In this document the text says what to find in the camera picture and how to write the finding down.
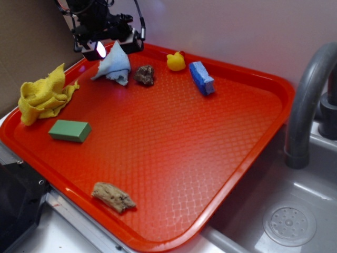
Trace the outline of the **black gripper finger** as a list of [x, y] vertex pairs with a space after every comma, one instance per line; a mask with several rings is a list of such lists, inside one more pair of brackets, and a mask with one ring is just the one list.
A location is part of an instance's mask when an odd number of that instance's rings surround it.
[[141, 34], [136, 29], [132, 29], [131, 34], [125, 41], [119, 41], [118, 43], [126, 54], [138, 53], [144, 50]]

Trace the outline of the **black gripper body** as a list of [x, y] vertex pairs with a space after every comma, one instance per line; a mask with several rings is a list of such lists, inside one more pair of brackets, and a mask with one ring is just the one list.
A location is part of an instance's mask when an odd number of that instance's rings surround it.
[[82, 44], [105, 39], [126, 41], [133, 30], [132, 16], [110, 13], [108, 1], [67, 1], [73, 20], [71, 33]]

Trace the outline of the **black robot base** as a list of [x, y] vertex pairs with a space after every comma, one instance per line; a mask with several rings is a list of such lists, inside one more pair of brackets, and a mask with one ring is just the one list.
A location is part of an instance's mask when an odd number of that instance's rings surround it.
[[27, 163], [1, 165], [1, 252], [12, 252], [38, 227], [48, 186]]

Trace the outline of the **gripper finger with light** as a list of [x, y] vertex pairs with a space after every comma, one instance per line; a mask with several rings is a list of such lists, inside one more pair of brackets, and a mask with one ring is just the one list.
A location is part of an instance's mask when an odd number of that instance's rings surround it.
[[87, 44], [84, 45], [75, 41], [74, 51], [76, 53], [82, 53], [88, 61], [102, 60], [106, 57], [106, 49], [100, 41], [88, 41]]

